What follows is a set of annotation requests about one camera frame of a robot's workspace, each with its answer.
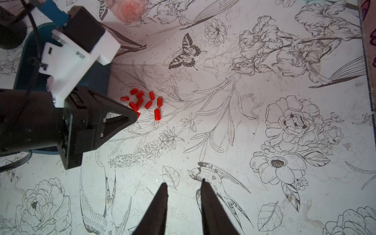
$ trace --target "screw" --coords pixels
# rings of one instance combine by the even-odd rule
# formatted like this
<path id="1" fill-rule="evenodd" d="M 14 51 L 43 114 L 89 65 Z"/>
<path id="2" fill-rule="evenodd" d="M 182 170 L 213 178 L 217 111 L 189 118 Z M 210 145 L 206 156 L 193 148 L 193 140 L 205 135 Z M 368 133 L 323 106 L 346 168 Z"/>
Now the screw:
<path id="1" fill-rule="evenodd" d="M 55 34 L 52 34 L 52 38 L 58 41 L 60 44 L 65 44 L 65 41 Z"/>
<path id="2" fill-rule="evenodd" d="M 80 58 L 85 58 L 85 56 L 83 54 L 81 54 L 80 52 L 76 52 L 76 55 L 78 55 Z"/>

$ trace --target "printed bird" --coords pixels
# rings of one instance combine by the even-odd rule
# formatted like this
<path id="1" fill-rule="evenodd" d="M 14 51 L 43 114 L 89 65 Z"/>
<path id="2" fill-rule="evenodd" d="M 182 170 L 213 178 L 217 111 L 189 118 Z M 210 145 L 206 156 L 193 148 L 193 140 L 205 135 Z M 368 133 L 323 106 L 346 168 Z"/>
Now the printed bird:
<path id="1" fill-rule="evenodd" d="M 123 221 L 118 227 L 115 226 L 114 217 L 112 216 L 112 209 L 114 208 L 115 193 L 116 193 L 116 176 L 114 182 L 114 189 L 112 195 L 110 196 L 110 189 L 108 187 L 108 181 L 106 177 L 106 206 L 103 215 L 95 213 L 86 196 L 83 192 L 82 187 L 82 171 L 80 176 L 80 203 L 81 203 L 81 213 L 82 220 L 85 228 L 88 232 L 95 233 L 96 235 L 123 235 L 125 226 L 128 221 L 130 205 L 132 204 L 132 197 L 129 201 L 128 211 L 125 213 Z"/>
<path id="2" fill-rule="evenodd" d="M 202 179 L 205 179 L 206 182 L 210 183 L 210 185 L 213 188 L 215 194 L 225 203 L 225 205 L 231 211 L 232 215 L 235 217 L 235 219 L 238 222 L 241 230 L 243 230 L 243 228 L 241 227 L 239 217 L 238 217 L 234 207 L 236 207 L 247 218 L 247 220 L 251 223 L 251 225 L 253 227 L 252 222 L 249 220 L 249 218 L 246 215 L 246 213 L 244 212 L 244 210 L 224 190 L 224 187 L 223 187 L 223 184 L 222 184 L 222 179 L 223 178 L 229 179 L 232 182 L 242 186 L 247 192 L 249 192 L 249 193 L 251 193 L 251 192 L 240 181 L 238 181 L 236 178 L 234 178 L 232 175 L 225 172 L 221 168 L 216 167 L 213 164 L 206 163 L 206 162 L 198 162 L 198 165 L 200 167 L 195 168 L 193 170 L 188 170 L 189 176 L 192 179 L 197 180 L 199 182 L 202 182 Z M 198 205 L 200 212 L 201 212 L 201 191 L 200 191 L 200 189 L 198 189 L 196 191 L 196 200 L 197 200 L 197 205 Z"/>

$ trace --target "small red object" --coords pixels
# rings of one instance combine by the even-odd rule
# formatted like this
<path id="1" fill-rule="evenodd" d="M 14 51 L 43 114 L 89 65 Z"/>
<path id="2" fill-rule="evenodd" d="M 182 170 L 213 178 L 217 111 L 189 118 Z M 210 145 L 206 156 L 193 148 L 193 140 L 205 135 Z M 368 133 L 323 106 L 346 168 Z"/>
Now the small red object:
<path id="1" fill-rule="evenodd" d="M 153 91 L 149 92 L 149 96 L 150 96 L 151 100 L 155 100 L 155 96 L 154 96 L 154 92 Z"/>
<path id="2" fill-rule="evenodd" d="M 136 103 L 136 106 L 139 108 L 143 102 L 144 102 L 144 99 L 143 98 L 139 98 L 138 101 L 137 101 L 137 103 Z"/>
<path id="3" fill-rule="evenodd" d="M 154 119 L 156 121 L 161 120 L 161 112 L 159 111 L 159 109 L 154 110 Z"/>
<path id="4" fill-rule="evenodd" d="M 153 102 L 149 101 L 146 103 L 145 108 L 149 109 L 152 106 Z"/>
<path id="5" fill-rule="evenodd" d="M 140 92 L 136 95 L 136 98 L 137 98 L 137 99 L 140 99 L 143 95 L 144 95 L 144 92 L 143 92 L 143 91 L 140 91 Z"/>
<path id="6" fill-rule="evenodd" d="M 128 96 L 123 96 L 120 98 L 121 101 L 128 101 L 129 100 L 129 97 Z"/>
<path id="7" fill-rule="evenodd" d="M 133 103 L 132 101 L 131 102 L 129 102 L 129 107 L 131 108 L 131 109 L 133 109 L 134 111 L 138 111 L 138 107 L 137 107 L 137 105 L 135 104 L 135 103 Z"/>
<path id="8" fill-rule="evenodd" d="M 131 95 L 134 95 L 134 94 L 136 94 L 137 92 L 138 92 L 138 89 L 135 88 L 135 89 L 131 90 L 129 93 L 130 93 Z"/>
<path id="9" fill-rule="evenodd" d="M 162 105 L 163 105 L 163 99 L 162 99 L 162 97 L 158 97 L 158 99 L 157 99 L 157 106 L 158 107 L 162 107 Z"/>

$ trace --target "transparent plastic cup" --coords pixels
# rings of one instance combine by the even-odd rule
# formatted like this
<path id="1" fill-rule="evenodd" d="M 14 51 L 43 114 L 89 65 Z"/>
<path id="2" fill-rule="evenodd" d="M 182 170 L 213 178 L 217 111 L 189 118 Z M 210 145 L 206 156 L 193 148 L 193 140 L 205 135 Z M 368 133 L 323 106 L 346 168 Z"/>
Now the transparent plastic cup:
<path id="1" fill-rule="evenodd" d="M 146 10 L 145 0 L 105 0 L 105 2 L 116 18 L 125 24 L 138 21 Z"/>

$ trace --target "printed butterfly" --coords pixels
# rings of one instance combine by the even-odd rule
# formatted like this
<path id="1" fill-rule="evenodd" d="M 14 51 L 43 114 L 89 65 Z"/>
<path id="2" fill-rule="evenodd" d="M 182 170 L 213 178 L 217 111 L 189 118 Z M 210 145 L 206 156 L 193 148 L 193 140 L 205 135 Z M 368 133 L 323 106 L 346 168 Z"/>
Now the printed butterfly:
<path id="1" fill-rule="evenodd" d="M 189 33 L 187 33 L 183 38 L 183 53 L 171 61 L 168 69 L 179 68 L 181 65 L 185 67 L 194 66 L 195 61 L 193 57 L 198 56 L 202 51 L 198 46 L 192 45 L 192 43 L 192 38 L 189 36 Z"/>
<path id="2" fill-rule="evenodd" d="M 105 3 L 104 0 L 98 0 L 98 1 L 100 3 L 99 18 L 100 18 L 100 20 L 103 20 L 105 18 L 105 16 L 107 15 L 108 7 L 107 7 L 107 4 Z"/>

